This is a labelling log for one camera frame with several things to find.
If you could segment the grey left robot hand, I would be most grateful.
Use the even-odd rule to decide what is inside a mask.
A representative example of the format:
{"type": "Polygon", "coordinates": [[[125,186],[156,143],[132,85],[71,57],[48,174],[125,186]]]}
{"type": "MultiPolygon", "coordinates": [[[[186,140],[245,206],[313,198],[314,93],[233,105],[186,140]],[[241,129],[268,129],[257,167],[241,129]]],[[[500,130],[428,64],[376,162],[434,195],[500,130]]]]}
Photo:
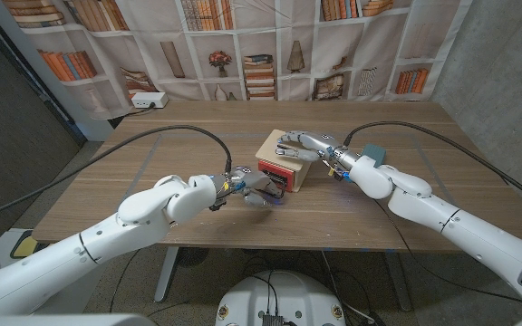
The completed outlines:
{"type": "Polygon", "coordinates": [[[227,198],[240,195],[246,204],[257,208],[269,208],[270,199],[280,199],[285,190],[277,185],[266,173],[249,167],[236,167],[229,173],[211,178],[217,194],[211,211],[219,210],[227,203],[227,198]]]}

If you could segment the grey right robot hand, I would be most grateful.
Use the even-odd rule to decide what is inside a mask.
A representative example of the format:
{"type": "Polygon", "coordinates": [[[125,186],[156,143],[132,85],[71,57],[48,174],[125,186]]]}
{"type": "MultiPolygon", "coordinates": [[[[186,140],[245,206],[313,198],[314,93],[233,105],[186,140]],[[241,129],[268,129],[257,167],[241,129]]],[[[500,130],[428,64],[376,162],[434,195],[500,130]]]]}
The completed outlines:
{"type": "Polygon", "coordinates": [[[280,136],[275,153],[306,162],[322,161],[334,178],[349,182],[350,170],[359,158],[330,135],[301,130],[291,130],[280,136]]]}

